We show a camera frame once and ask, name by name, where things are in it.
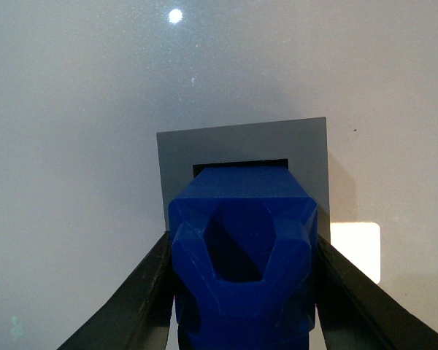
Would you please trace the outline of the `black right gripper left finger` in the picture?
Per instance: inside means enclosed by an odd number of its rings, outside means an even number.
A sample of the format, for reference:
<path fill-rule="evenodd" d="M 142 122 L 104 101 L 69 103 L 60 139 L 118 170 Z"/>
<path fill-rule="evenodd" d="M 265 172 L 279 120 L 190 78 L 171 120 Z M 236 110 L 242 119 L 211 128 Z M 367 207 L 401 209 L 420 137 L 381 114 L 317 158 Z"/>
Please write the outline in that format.
<path fill-rule="evenodd" d="M 169 232 L 60 349 L 165 349 L 176 275 Z"/>

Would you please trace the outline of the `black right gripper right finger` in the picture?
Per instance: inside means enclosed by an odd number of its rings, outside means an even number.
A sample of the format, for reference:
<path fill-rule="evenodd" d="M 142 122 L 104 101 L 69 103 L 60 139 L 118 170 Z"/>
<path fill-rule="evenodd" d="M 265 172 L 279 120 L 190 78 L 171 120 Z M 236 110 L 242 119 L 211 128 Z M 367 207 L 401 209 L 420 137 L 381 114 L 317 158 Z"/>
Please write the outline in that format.
<path fill-rule="evenodd" d="M 438 349 L 438 332 L 318 238 L 316 306 L 327 349 Z"/>

